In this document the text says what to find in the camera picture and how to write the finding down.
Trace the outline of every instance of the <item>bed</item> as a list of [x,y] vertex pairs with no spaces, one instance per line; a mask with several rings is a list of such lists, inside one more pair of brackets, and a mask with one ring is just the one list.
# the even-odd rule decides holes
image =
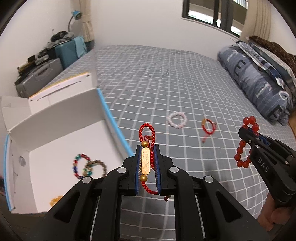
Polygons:
[[[139,127],[151,123],[161,153],[171,157],[175,166],[191,176],[213,176],[258,217],[267,187],[253,165],[238,168],[234,160],[242,120],[254,115],[261,134],[294,149],[295,137],[289,126],[265,120],[217,60],[189,51],[108,46],[92,50],[49,85],[93,68],[105,101],[133,152],[140,143]],[[182,129],[167,123],[167,116],[175,111],[187,116]],[[202,143],[204,118],[217,122],[217,130]],[[245,149],[242,159],[247,155]],[[153,175],[149,175],[147,185],[156,190],[154,183]],[[174,240],[174,229],[173,197],[165,202],[163,197],[150,195],[141,188],[137,197],[123,198],[122,238]]]

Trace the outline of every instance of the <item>suitcase handle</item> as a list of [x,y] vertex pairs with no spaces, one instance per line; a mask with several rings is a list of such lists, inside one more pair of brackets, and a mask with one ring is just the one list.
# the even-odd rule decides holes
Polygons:
[[40,67],[38,70],[35,71],[34,76],[36,80],[41,80],[44,78],[45,75],[48,75],[52,69],[50,68],[49,64],[46,64]]

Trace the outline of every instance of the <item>finger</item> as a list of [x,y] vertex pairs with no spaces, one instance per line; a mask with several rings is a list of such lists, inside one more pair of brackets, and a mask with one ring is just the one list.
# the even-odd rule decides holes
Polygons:
[[267,218],[262,214],[259,215],[257,221],[262,227],[266,229],[266,231],[270,231],[274,227],[274,224],[269,222]]
[[285,225],[291,217],[293,209],[291,207],[279,207],[271,214],[271,221],[277,224]]
[[273,223],[273,221],[271,220],[271,214],[274,210],[275,210],[274,199],[272,198],[271,194],[268,193],[267,198],[266,198],[266,202],[262,207],[260,215],[265,216],[265,218],[267,219],[267,221],[269,223]]

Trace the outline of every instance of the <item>white beaded bracelet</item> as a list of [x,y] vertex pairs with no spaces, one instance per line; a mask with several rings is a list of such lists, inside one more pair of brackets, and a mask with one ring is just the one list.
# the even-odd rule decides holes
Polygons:
[[[182,116],[182,120],[181,120],[181,124],[175,124],[175,123],[173,123],[172,122],[172,117],[174,117],[174,116],[178,116],[178,115],[180,115],[180,116]],[[183,112],[173,112],[173,113],[171,113],[169,116],[168,116],[168,123],[172,126],[172,127],[174,127],[174,128],[176,128],[176,129],[181,129],[181,128],[183,128],[185,125],[186,125],[186,122],[187,122],[187,117],[186,117],[186,115],[183,113]]]

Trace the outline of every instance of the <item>gold bar charm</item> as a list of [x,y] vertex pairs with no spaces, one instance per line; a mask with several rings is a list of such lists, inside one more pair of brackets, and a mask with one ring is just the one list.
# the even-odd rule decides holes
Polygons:
[[144,147],[142,149],[142,174],[148,175],[150,172],[150,149]]

